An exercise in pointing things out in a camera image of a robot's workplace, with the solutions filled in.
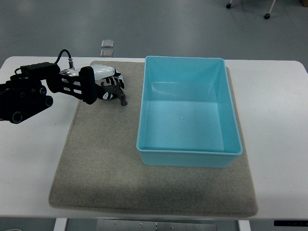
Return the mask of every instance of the caster wheel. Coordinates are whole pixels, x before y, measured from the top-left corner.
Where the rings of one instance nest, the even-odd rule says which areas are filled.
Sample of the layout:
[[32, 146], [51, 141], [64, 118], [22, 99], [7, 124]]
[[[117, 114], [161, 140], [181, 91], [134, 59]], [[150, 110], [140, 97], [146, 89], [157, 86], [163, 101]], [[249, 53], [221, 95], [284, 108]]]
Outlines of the caster wheel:
[[269, 13], [266, 13], [266, 14], [264, 15], [264, 18], [265, 18], [265, 19], [269, 19], [269, 18], [270, 18], [270, 14], [269, 14]]

